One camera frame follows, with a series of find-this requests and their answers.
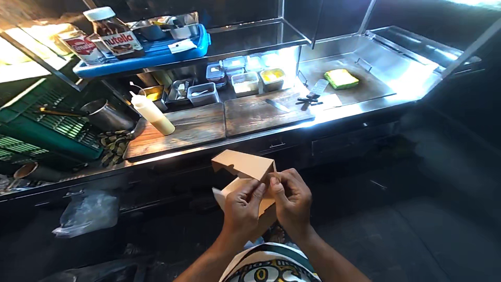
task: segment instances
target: person's right hand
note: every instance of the person's right hand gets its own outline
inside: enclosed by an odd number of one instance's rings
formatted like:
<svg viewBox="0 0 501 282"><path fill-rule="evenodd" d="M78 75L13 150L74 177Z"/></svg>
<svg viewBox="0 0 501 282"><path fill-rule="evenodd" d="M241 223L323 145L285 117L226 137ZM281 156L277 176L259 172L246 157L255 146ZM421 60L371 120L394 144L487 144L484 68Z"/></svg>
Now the person's right hand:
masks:
<svg viewBox="0 0 501 282"><path fill-rule="evenodd" d="M270 179L270 191L277 205L277 218L294 241L302 239L311 229L312 193L295 169L279 173Z"/></svg>

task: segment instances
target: nutella label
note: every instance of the nutella label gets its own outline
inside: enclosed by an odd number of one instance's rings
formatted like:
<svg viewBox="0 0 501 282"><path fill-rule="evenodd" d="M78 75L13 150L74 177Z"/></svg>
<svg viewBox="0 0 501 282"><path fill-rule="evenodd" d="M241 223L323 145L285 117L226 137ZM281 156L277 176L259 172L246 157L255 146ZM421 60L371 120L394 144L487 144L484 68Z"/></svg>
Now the nutella label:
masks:
<svg viewBox="0 0 501 282"><path fill-rule="evenodd" d="M82 59L87 65L99 65L106 62L106 57L101 53L87 36L77 35L72 38L63 39L73 50L73 53Z"/></svg>
<svg viewBox="0 0 501 282"><path fill-rule="evenodd" d="M101 39L103 39L104 44L106 44L111 50L111 53L115 56L129 54L134 52L134 50L139 51L143 49L132 31L101 36Z"/></svg>

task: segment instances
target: blue tray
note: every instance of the blue tray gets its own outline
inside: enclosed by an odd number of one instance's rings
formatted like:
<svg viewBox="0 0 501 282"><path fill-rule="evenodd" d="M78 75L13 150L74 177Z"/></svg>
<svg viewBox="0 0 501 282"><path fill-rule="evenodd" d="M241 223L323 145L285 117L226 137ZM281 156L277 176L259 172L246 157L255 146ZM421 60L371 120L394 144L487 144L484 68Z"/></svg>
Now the blue tray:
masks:
<svg viewBox="0 0 501 282"><path fill-rule="evenodd" d="M198 28L200 29L200 36L191 39L197 46L195 49L172 54L167 45L178 40L145 42L141 43L145 52L143 57L123 61L111 59L105 64L95 66L88 66L80 61L73 68L73 72L81 78L91 78L203 57L207 54L207 47L211 43L210 34L207 33L202 24L198 24Z"/></svg>

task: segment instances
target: green plastic crate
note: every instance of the green plastic crate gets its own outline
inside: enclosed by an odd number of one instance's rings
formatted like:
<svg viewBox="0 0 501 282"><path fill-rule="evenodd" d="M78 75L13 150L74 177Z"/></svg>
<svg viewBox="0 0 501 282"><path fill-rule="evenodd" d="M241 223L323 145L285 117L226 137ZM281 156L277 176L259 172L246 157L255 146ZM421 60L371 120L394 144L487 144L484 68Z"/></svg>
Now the green plastic crate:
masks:
<svg viewBox="0 0 501 282"><path fill-rule="evenodd" d="M38 162L60 171L70 171L82 162L0 134L0 161L11 164Z"/></svg>
<svg viewBox="0 0 501 282"><path fill-rule="evenodd" d="M38 80L0 108L0 134L76 160L96 160L103 149L85 118L34 113L43 104L72 107L66 103L71 95L82 93L57 77Z"/></svg>

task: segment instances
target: red and white can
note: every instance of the red and white can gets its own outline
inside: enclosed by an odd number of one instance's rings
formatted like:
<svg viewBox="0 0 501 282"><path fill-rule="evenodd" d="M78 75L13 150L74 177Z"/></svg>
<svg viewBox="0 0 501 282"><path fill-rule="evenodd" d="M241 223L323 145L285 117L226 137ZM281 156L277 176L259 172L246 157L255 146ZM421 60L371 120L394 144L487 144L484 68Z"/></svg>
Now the red and white can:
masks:
<svg viewBox="0 0 501 282"><path fill-rule="evenodd" d="M59 34L59 38L87 65L100 65L106 62L106 57L84 32L75 30Z"/></svg>

